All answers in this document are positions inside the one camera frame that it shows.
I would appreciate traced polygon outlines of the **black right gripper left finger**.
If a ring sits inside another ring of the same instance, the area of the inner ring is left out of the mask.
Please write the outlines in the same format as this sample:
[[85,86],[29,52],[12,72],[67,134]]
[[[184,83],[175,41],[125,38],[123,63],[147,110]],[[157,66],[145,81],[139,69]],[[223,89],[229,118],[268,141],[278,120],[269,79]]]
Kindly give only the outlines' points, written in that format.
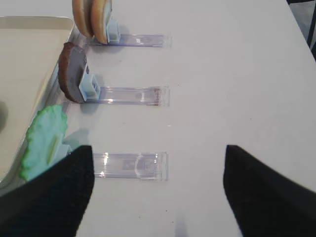
[[74,237],[94,187],[92,147],[80,146],[0,198],[2,237]]

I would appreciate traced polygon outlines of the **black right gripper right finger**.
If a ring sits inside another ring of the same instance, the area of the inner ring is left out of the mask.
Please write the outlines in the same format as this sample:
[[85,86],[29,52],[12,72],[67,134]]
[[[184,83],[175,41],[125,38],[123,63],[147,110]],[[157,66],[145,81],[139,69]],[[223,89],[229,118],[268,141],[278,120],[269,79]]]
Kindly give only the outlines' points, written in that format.
[[244,237],[314,237],[316,194],[228,145],[223,187]]

